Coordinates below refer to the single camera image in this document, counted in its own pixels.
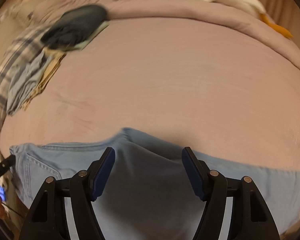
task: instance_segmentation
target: blue gripper pad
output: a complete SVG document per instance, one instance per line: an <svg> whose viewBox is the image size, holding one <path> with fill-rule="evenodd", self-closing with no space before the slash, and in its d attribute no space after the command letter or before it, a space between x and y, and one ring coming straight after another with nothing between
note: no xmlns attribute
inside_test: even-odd
<svg viewBox="0 0 300 240"><path fill-rule="evenodd" d="M182 150L181 159L183 166L186 169L186 173L190 180L194 194L203 200L205 196L203 191L203 180L186 149Z"/></svg>
<svg viewBox="0 0 300 240"><path fill-rule="evenodd" d="M115 151L113 148L111 148L110 152L108 153L107 157L104 159L93 181L93 190L91 192L91 195L94 200L96 200L97 197L100 197L102 195L107 180L110 176L110 172L114 165L114 161L115 161Z"/></svg>

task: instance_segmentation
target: bed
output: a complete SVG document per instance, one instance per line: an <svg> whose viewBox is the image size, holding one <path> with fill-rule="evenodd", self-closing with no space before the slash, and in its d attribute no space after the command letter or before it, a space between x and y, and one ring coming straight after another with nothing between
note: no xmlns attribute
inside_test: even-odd
<svg viewBox="0 0 300 240"><path fill-rule="evenodd" d="M109 27L66 55L26 111L5 118L3 156L11 145L97 142L133 127L213 157L300 171L292 41L200 0L45 0L32 21L42 28L89 3L108 9Z"/></svg>

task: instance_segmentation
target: yellow garment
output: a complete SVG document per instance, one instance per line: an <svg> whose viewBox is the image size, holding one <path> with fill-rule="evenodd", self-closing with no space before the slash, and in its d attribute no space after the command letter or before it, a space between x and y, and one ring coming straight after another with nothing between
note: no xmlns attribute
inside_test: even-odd
<svg viewBox="0 0 300 240"><path fill-rule="evenodd" d="M23 104L22 104L22 109L26 110L31 102L31 100L41 94L44 89L46 88L49 80L52 78L52 76L55 74L55 72L58 70L60 66L61 60L64 58L66 55L65 52L59 51L59 50L52 50L48 49L47 47L43 48L45 56L50 56L54 55L54 59L49 63L47 66L46 70L44 71L39 84L36 86L36 88L31 92L29 98L27 98Z"/></svg>
<svg viewBox="0 0 300 240"><path fill-rule="evenodd" d="M263 21L265 24L270 26L276 32L282 34L284 37L286 37L286 38L292 38L293 37L292 34L287 29L285 29L285 28L283 28L283 27L281 27L277 24L271 23L265 14L259 13L259 16L260 16L261 21Z"/></svg>
<svg viewBox="0 0 300 240"><path fill-rule="evenodd" d="M263 21L265 24L270 26L272 29L274 29L276 32L282 34L286 38L292 38L292 34L285 28L281 27L280 25L271 23L268 19L268 17L265 14L260 13L260 20Z"/></svg>

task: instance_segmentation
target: denim pants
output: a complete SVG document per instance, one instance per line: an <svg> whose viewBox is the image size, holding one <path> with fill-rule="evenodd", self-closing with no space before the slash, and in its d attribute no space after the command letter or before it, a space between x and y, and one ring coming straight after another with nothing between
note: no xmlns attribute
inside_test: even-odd
<svg viewBox="0 0 300 240"><path fill-rule="evenodd" d="M192 239L205 203L194 195L182 165L183 147L130 128L98 143L11 147L10 153L16 155L13 173L19 197L30 207L47 177L72 177L98 160L108 146L115 149L116 160L103 194L92 203L106 240ZM300 171L260 168L194 153L226 177L250 176L280 233L298 220ZM221 240L227 239L231 204L228 198ZM69 199L66 212L71 239L78 239Z"/></svg>

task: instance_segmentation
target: black cable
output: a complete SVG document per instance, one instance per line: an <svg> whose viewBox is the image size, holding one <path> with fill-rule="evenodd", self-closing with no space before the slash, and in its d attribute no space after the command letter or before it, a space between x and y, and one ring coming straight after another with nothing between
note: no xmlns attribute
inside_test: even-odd
<svg viewBox="0 0 300 240"><path fill-rule="evenodd" d="M8 209L10 209L11 211L15 212L21 218L25 219L25 217L23 217L22 215L20 215L17 211L13 210L11 207L9 207L8 205L6 205L5 203L2 202L2 205L5 205Z"/></svg>

